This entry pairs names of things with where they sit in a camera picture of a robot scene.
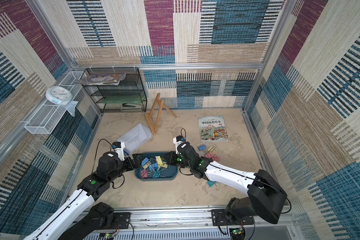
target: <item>book cover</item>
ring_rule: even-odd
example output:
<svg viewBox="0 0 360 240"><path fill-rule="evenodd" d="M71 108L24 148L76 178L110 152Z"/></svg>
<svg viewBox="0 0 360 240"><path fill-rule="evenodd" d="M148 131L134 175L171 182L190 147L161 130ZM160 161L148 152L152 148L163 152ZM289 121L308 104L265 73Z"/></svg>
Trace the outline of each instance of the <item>book cover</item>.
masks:
<svg viewBox="0 0 360 240"><path fill-rule="evenodd" d="M80 79L75 81L78 84L87 84L87 85L118 85L123 79L125 79L126 74L93 74L85 79Z"/></svg>
<svg viewBox="0 0 360 240"><path fill-rule="evenodd" d="M200 117L199 130L202 142L228 142L223 116Z"/></svg>

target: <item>white wire basket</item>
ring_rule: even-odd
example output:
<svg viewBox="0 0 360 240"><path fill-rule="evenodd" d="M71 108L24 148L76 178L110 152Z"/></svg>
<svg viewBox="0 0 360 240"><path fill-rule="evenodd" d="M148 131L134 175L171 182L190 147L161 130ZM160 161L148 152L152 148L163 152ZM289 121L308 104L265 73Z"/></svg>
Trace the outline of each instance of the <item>white wire basket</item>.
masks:
<svg viewBox="0 0 360 240"><path fill-rule="evenodd" d="M81 71L72 71L68 73L59 84L59 86L71 92L72 100L82 88L81 84L74 84L74 82L81 78L82 75L83 72ZM31 134L51 134L61 120L65 111L66 109L60 105L46 100L25 124L25 128Z"/></svg>

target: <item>wooden easel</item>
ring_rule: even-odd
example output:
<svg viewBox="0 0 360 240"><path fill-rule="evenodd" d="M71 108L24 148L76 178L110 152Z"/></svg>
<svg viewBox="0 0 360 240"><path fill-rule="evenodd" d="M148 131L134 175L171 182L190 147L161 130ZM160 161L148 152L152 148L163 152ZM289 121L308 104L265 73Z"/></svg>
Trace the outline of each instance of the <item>wooden easel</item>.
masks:
<svg viewBox="0 0 360 240"><path fill-rule="evenodd" d="M157 113L156 123L154 124L154 122L152 121L152 115L154 113L154 109L156 107L156 104L158 104L158 113ZM151 130L151 133L153 135L156 135L156 133L157 133L157 127L158 127L158 123L160 121L161 112L163 110L163 107L165 109L167 109L168 112L171 113L175 118L177 118L177 116L164 104L164 100L160 100L160 93L158 93L156 95L155 101L154 101L154 103L152 105L151 111L149 111L149 113L144 114L145 118L147 119L149 129Z"/></svg>

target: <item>green book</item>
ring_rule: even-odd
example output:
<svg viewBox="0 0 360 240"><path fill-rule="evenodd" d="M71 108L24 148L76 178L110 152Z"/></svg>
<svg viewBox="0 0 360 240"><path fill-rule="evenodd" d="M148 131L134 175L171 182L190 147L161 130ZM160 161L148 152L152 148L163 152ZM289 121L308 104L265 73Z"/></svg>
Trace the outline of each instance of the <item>green book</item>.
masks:
<svg viewBox="0 0 360 240"><path fill-rule="evenodd" d="M141 98L139 96L111 96L105 97L102 103L134 103L141 104Z"/></svg>

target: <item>black wire mesh shelf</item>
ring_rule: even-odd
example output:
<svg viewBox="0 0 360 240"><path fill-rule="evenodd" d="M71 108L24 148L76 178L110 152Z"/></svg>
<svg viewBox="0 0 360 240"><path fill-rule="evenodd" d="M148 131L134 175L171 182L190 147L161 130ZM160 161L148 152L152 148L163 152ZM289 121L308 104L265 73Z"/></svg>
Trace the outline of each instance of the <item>black wire mesh shelf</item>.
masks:
<svg viewBox="0 0 360 240"><path fill-rule="evenodd" d="M125 73L123 79L117 86L116 85L87 85L83 84L83 88L91 96L94 103L102 113L123 113L123 112L145 112L147 110L147 95L144 91L143 82L140 77L138 68L87 68L82 78L86 78L95 74L118 74ZM133 101L136 108L129 108L129 102L126 97L134 96L139 102Z"/></svg>

